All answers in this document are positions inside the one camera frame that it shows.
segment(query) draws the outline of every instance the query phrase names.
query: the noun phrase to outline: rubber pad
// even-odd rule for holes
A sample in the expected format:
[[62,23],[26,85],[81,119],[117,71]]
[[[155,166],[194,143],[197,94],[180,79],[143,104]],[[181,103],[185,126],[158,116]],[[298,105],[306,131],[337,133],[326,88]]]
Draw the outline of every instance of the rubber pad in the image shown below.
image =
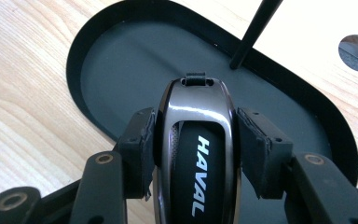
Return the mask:
[[219,223],[223,214],[225,134],[212,122],[186,121],[172,167],[173,223]]

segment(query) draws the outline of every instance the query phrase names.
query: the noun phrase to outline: black rod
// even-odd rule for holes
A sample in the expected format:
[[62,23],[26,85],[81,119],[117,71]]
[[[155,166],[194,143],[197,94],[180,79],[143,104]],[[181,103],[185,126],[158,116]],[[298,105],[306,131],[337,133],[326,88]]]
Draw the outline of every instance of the black rod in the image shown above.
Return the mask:
[[237,51],[231,59],[229,64],[230,68],[237,69],[241,66],[243,60],[248,55],[249,50],[253,47],[264,28],[266,28],[269,20],[271,20],[281,2],[282,0],[263,0],[261,2],[248,30],[243,36],[240,46],[237,48]]

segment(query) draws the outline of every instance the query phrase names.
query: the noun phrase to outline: wood grain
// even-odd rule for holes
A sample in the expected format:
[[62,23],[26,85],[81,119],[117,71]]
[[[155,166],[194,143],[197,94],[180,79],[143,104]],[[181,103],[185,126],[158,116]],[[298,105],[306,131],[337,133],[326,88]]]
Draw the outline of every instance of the wood grain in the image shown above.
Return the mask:
[[[90,155],[113,147],[76,108],[65,64],[82,25],[114,2],[0,1],[0,192],[33,186],[45,196],[80,178]],[[238,38],[260,4],[178,2]],[[255,47],[325,94],[358,146],[358,72],[337,53],[343,37],[358,35],[358,1],[347,2],[285,0]],[[129,201],[129,222],[153,223],[152,202]]]

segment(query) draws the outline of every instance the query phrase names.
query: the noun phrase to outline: haval logo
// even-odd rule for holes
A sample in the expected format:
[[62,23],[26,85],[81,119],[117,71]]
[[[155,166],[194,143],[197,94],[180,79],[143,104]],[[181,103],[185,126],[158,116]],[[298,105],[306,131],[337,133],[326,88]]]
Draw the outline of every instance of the haval logo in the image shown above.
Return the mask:
[[195,174],[196,182],[194,183],[195,193],[193,195],[193,209],[192,215],[196,216],[196,210],[199,209],[201,212],[204,212],[204,204],[205,204],[205,190],[206,184],[204,179],[206,179],[207,171],[208,171],[208,163],[205,160],[204,156],[208,156],[209,150],[206,148],[209,146],[209,141],[205,138],[199,136],[200,145],[198,145],[197,157],[199,158],[197,161],[197,167],[199,167],[204,172],[199,172]]

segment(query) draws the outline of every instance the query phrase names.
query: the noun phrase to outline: oval tray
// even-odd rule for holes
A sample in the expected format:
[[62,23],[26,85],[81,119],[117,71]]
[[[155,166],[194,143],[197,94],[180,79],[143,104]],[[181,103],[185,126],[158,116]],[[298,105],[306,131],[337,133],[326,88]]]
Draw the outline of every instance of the oval tray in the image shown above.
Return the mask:
[[[67,61],[69,90],[82,113],[113,140],[132,114],[158,108],[166,85],[188,72],[223,80],[236,107],[259,111],[294,142],[321,153],[356,184],[358,154],[337,108],[301,78],[252,49],[229,68],[240,40],[168,1],[124,1],[91,18]],[[286,223],[283,200],[258,200],[242,176],[240,223]]]

